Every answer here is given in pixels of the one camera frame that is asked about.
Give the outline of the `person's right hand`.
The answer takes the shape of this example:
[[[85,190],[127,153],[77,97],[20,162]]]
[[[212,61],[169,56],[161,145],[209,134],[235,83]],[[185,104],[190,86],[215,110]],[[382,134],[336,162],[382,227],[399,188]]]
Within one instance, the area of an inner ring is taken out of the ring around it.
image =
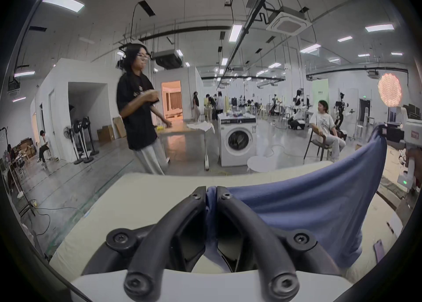
[[[409,161],[414,160],[414,185],[418,189],[422,189],[422,150],[420,147],[407,148],[406,149],[406,164],[407,171],[411,171]]]

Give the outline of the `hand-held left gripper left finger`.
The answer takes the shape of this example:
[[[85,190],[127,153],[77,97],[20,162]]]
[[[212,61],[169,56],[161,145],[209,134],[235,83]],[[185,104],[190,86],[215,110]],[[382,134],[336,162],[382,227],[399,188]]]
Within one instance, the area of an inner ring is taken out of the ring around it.
[[[205,252],[206,208],[206,187],[200,186],[156,224],[110,231],[82,276],[126,269],[126,295],[136,302],[157,301],[164,270],[190,273]]]

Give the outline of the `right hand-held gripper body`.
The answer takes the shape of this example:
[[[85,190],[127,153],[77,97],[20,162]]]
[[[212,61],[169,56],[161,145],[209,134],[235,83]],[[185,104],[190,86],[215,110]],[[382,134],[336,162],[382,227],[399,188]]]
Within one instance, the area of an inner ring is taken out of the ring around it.
[[[402,151],[404,169],[399,173],[397,183],[407,191],[414,191],[420,187],[417,183],[415,157],[407,156],[411,150],[421,150],[422,121],[409,118],[404,106],[391,108],[395,121],[384,124],[384,136],[388,144]]]

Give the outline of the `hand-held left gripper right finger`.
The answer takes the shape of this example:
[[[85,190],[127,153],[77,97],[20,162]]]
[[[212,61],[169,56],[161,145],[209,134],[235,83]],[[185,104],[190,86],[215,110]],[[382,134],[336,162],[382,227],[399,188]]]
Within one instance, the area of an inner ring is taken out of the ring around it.
[[[298,272],[323,284],[340,278],[338,266],[310,231],[267,225],[222,186],[216,188],[215,212],[219,255],[232,273],[258,271],[265,301],[293,301],[301,288],[310,297],[311,284],[300,283]]]

